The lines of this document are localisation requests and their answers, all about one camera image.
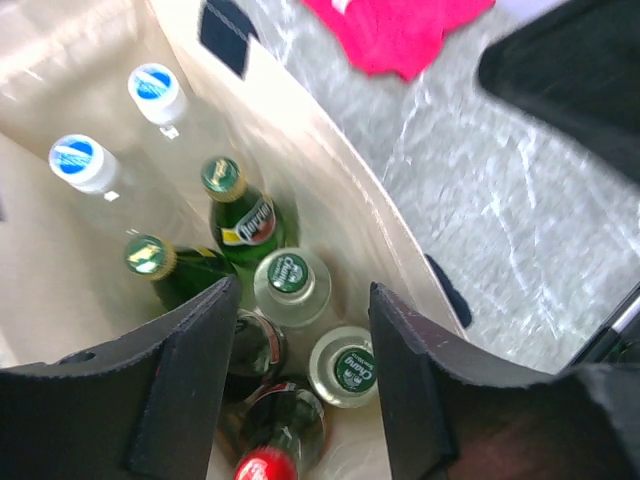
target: bottle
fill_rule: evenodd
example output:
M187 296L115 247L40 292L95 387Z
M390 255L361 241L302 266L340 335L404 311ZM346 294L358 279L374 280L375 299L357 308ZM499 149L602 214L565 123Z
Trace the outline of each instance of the bottle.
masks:
M280 374L286 360L287 340L282 330L260 315L239 310L224 400L250 402Z
M240 430L247 453L235 480L297 480L322 456L327 428L322 403L304 383L283 381L265 391Z
M208 248L174 247L153 235L139 235L124 253L131 272L152 282L167 310L173 310L218 280L235 274L233 265Z
M309 381L330 405L357 408L378 391L371 335L361 327L338 327L325 334L311 351Z
M121 246L145 232L189 244L195 215L143 155L116 159L85 135L67 135L49 152L53 173L84 195L76 206L85 221Z
M284 223L277 207L271 198L247 184L233 160L211 160L204 165L201 179L212 199L211 233L234 264L255 268L284 245Z
M241 153L225 116L188 85L182 88L170 69L157 63L140 65L129 76L128 90L147 120L140 131L143 148L197 211L202 197L190 192L200 192L200 169L213 156L234 158L251 182L262 185L256 162Z
M318 319L329 305L331 274L311 251L283 248L260 263L253 288L256 304L267 320L301 328Z

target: dark bottle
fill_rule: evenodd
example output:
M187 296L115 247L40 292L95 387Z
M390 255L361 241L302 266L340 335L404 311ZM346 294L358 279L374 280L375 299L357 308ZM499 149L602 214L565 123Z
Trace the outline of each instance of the dark bottle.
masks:
M236 480L297 480L322 456L322 403L304 382L283 381L262 393L240 431L248 445Z
M282 330L260 315L239 310L224 387L225 401L251 401L271 384L286 360L287 340Z
M129 270L150 282L168 310L179 307L218 280L235 274L219 253L205 247L174 247L153 235L139 235L125 248Z
M284 223L273 200L248 185L233 160L211 160L202 168L201 179L213 200L211 233L234 264L255 268L260 260L284 245Z

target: green bottle cap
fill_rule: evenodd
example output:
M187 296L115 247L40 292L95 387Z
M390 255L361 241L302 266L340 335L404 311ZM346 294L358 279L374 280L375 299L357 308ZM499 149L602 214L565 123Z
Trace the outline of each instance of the green bottle cap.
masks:
M297 293L309 280L309 267L302 257L293 253L276 256L267 270L269 285L280 293Z
M233 202L247 190L240 168L230 158L217 157L205 163L200 174L202 184L216 202Z
M177 255L171 245L153 235L139 235L125 247L129 270L151 281L161 280L174 269Z
M338 384L348 392L365 393L376 383L376 366L363 348L350 348L336 361L334 374Z

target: bottle with red cap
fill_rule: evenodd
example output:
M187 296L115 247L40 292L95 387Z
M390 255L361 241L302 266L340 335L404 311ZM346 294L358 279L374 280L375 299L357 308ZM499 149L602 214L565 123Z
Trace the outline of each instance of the bottle with red cap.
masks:
M249 408L240 432L248 445L235 480L298 480L322 456L322 403L303 379L282 381Z

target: blue circle on cap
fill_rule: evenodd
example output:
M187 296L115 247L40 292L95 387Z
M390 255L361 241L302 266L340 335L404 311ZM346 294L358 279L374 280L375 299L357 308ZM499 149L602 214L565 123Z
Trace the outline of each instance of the blue circle on cap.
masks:
M143 100L157 100L169 91L171 76L155 67L141 68L135 75L136 93Z
M74 137L67 137L53 148L53 161L62 173L82 172L93 160L93 146Z

